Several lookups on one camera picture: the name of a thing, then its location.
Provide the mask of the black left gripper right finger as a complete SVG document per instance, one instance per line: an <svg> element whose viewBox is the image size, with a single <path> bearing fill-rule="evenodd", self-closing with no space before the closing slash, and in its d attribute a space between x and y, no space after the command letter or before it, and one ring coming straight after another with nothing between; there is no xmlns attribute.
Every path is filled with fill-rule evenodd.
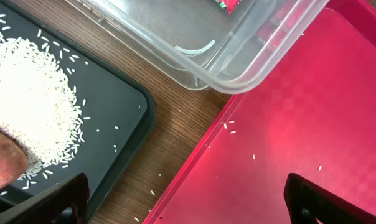
<svg viewBox="0 0 376 224"><path fill-rule="evenodd" d="M288 174L284 200L292 224L376 224L375 215L295 173Z"/></svg>

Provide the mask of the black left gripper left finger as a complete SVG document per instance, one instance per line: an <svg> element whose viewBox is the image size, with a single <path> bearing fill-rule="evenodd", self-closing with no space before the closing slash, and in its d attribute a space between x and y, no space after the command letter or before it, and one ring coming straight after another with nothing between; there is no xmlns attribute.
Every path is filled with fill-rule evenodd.
<svg viewBox="0 0 376 224"><path fill-rule="evenodd" d="M84 223L88 210L90 189L84 173L76 174L47 190L0 213L0 224L55 223L65 218L67 223Z"/></svg>

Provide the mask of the orange carrot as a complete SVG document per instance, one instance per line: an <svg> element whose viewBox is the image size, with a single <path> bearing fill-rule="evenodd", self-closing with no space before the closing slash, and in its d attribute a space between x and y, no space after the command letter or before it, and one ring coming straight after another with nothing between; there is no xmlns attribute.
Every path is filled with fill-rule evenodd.
<svg viewBox="0 0 376 224"><path fill-rule="evenodd" d="M0 132L0 189L17 180L28 168L24 151Z"/></svg>

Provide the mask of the white rice pile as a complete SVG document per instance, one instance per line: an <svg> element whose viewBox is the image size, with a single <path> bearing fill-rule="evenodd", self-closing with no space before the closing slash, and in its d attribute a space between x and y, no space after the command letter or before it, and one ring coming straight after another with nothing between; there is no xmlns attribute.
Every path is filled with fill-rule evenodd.
<svg viewBox="0 0 376 224"><path fill-rule="evenodd" d="M0 132L28 158L27 170L15 180L28 189L39 174L50 177L50 166L74 159L88 118L48 43L6 37L3 31L9 29L0 30Z"/></svg>

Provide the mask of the red snack wrapper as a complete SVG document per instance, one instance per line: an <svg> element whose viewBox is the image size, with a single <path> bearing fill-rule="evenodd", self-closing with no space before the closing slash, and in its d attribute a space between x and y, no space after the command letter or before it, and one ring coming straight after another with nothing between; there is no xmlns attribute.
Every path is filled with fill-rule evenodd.
<svg viewBox="0 0 376 224"><path fill-rule="evenodd" d="M215 2L227 13L231 14L240 0L215 0Z"/></svg>

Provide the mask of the red plastic tray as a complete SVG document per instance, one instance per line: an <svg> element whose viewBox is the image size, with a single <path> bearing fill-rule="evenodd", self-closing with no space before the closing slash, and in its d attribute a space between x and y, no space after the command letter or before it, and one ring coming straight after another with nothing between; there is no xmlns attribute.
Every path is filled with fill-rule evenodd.
<svg viewBox="0 0 376 224"><path fill-rule="evenodd" d="M376 10L330 1L271 73L231 97L146 223L289 223L296 173L376 216Z"/></svg>

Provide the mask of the black tray bin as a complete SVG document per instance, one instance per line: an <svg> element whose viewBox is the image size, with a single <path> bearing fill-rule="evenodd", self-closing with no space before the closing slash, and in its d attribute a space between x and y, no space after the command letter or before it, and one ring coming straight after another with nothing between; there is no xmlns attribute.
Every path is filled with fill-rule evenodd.
<svg viewBox="0 0 376 224"><path fill-rule="evenodd" d="M10 1L0 1L0 30L5 26L10 26L3 31L6 37L28 38L38 46L50 42L49 52L56 57L67 49L60 67L70 76L69 85L77 89L77 103L88 119L82 124L85 141L74 159L50 166L50 177L39 174L26 190L23 181L0 190L0 213L84 173L90 189L89 222L152 130L155 102L138 82Z"/></svg>

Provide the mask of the clear plastic bin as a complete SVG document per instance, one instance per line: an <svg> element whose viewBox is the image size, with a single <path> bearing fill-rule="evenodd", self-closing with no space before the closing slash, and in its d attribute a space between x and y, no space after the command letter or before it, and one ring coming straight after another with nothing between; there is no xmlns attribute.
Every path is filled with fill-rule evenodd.
<svg viewBox="0 0 376 224"><path fill-rule="evenodd" d="M73 0L70 5L189 90L258 86L327 0Z"/></svg>

